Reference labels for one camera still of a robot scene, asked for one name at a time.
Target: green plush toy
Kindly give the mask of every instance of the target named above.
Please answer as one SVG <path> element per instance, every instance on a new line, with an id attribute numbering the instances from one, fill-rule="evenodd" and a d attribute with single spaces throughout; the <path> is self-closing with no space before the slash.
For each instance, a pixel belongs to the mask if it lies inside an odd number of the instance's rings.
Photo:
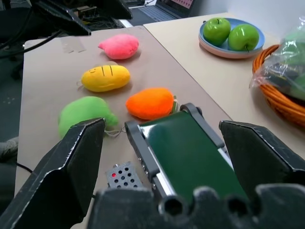
<path id="1" fill-rule="evenodd" d="M 63 138 L 71 126 L 93 118 L 105 118 L 107 126 L 118 124 L 118 118 L 103 99 L 86 96 L 63 108 L 58 119 L 59 135 Z"/>

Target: orange basket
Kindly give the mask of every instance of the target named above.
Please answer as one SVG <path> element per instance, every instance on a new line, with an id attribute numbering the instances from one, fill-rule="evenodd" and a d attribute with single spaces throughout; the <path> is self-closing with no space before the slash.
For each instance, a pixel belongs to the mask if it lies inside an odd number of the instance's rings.
<path id="1" fill-rule="evenodd" d="M 273 45 L 261 52 L 253 61 L 252 72 L 254 73 L 260 66 L 263 65 L 264 60 L 273 53 L 279 45 Z M 260 85 L 267 102 L 275 112 L 280 114 L 288 121 L 295 123 L 301 127 L 305 127 L 305 107 L 291 101 L 275 87 L 264 84 Z"/>

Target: cable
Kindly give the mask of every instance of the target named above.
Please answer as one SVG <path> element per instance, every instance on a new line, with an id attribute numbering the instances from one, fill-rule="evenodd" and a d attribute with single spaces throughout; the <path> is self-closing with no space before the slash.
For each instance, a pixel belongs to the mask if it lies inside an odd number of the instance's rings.
<path id="1" fill-rule="evenodd" d="M 12 38 L 10 38 L 8 41 L 6 41 L 5 43 L 3 43 L 2 45 L 0 45 L 0 49 L 5 48 L 8 45 L 11 45 L 12 43 L 14 43 L 25 31 L 25 29 L 27 28 L 27 25 L 30 21 L 30 17 L 32 15 L 33 9 L 32 7 L 29 9 L 29 12 L 25 18 L 24 23 L 22 24 L 22 26 L 19 28 L 19 31 L 15 34 L 15 36 L 13 36 Z"/>
<path id="2" fill-rule="evenodd" d="M 123 126 L 120 130 L 105 130 L 106 135 L 109 137 L 117 137 L 121 132 L 126 133 L 125 126 Z"/>
<path id="3" fill-rule="evenodd" d="M 27 170 L 27 171 L 30 172 L 30 173 L 33 172 L 33 170 L 31 170 L 30 168 L 28 168 L 28 167 L 26 167 L 26 166 L 24 166 L 24 165 L 22 165 L 22 164 L 19 164 L 18 162 L 16 162 L 16 165 L 19 166 L 20 168 L 23 168 L 23 169 Z M 91 198 L 95 199 L 96 196 L 95 196 L 94 194 L 92 194 Z"/>
<path id="4" fill-rule="evenodd" d="M 15 55 L 18 55 L 18 54 L 23 54 L 23 53 L 26 53 L 26 52 L 29 52 L 29 51 L 32 51 L 33 49 L 36 49 L 42 45 L 44 45 L 45 43 L 48 43 L 49 41 L 53 40 L 55 37 L 57 37 L 59 34 L 61 34 L 61 31 L 58 31 L 56 33 L 54 33 L 52 36 L 48 37 L 47 39 L 45 39 L 44 41 L 38 43 L 38 44 L 35 44 L 33 45 L 32 47 L 28 48 L 28 49 L 24 49 L 24 50 L 20 50 L 18 52 L 14 52 L 14 53 L 9 53 L 9 54 L 6 54 L 6 55 L 2 55 L 0 56 L 0 59 L 3 59 L 3 58 L 8 58 L 8 57 L 12 57 L 12 56 L 15 56 Z"/>
<path id="5" fill-rule="evenodd" d="M 22 164 L 19 164 L 18 162 L 16 162 L 16 165 L 19 166 L 19 167 L 21 167 L 21 168 L 23 168 L 23 169 L 25 169 L 25 170 L 27 170 L 27 171 L 30 172 L 30 173 L 33 172 L 33 170 L 31 170 L 30 168 L 28 168 L 28 167 L 26 167 L 26 166 L 24 166 L 24 165 L 22 165 Z"/>
<path id="6" fill-rule="evenodd" d="M 149 3 L 152 3 L 153 1 L 154 0 L 151 0 L 151 1 L 147 2 L 147 3 L 145 3 L 144 6 L 147 6 Z"/>

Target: pink plush toy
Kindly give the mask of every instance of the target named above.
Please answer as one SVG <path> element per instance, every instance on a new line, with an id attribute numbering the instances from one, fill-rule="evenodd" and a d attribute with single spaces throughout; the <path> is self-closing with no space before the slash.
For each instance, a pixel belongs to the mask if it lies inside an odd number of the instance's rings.
<path id="1" fill-rule="evenodd" d="M 106 55 L 113 60 L 124 60 L 132 57 L 138 50 L 139 40 L 129 34 L 119 34 L 99 44 Z"/>

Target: tabletop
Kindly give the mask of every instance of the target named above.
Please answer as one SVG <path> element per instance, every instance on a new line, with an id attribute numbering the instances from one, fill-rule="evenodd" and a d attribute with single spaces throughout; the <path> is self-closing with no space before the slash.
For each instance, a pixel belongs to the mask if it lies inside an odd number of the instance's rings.
<path id="1" fill-rule="evenodd" d="M 91 93 L 78 90 L 77 82 L 82 74 L 96 65 L 109 61 L 98 49 L 100 41 L 119 33 L 136 36 L 140 42 L 138 53 L 132 58 L 117 62 L 131 73 L 131 82 L 118 90 L 106 93 Z M 201 107 L 203 116 L 211 127 L 220 134 L 218 123 L 229 117 L 219 108 L 202 87 L 143 27 L 95 31 L 90 37 L 79 37 L 85 51 L 67 53 L 61 38 L 24 55 L 23 85 L 20 115 L 18 162 L 34 169 L 41 158 L 60 140 L 58 115 L 62 108 L 83 96 L 99 96 L 109 104 L 119 118 L 121 128 L 125 121 L 132 120 L 125 102 L 129 96 L 149 87 L 166 87 L 177 96 L 180 104 L 191 102 Z M 26 48 L 41 40 L 26 42 Z M 105 137 L 95 191 L 107 188 L 105 172 L 114 164 L 132 161 L 139 177 L 149 185 L 140 168 L 136 154 L 125 133 L 117 138 Z M 29 173 L 17 168 L 15 193 L 21 188 Z M 88 217 L 73 229 L 84 229 Z"/>
<path id="2" fill-rule="evenodd" d="M 254 58 L 224 59 L 199 46 L 199 28 L 213 17 L 235 18 L 230 13 L 220 13 L 144 26 L 231 119 L 267 127 L 305 159 L 304 130 L 276 115 L 258 88 L 249 89 Z M 267 33 L 264 35 L 264 48 L 279 43 Z"/>

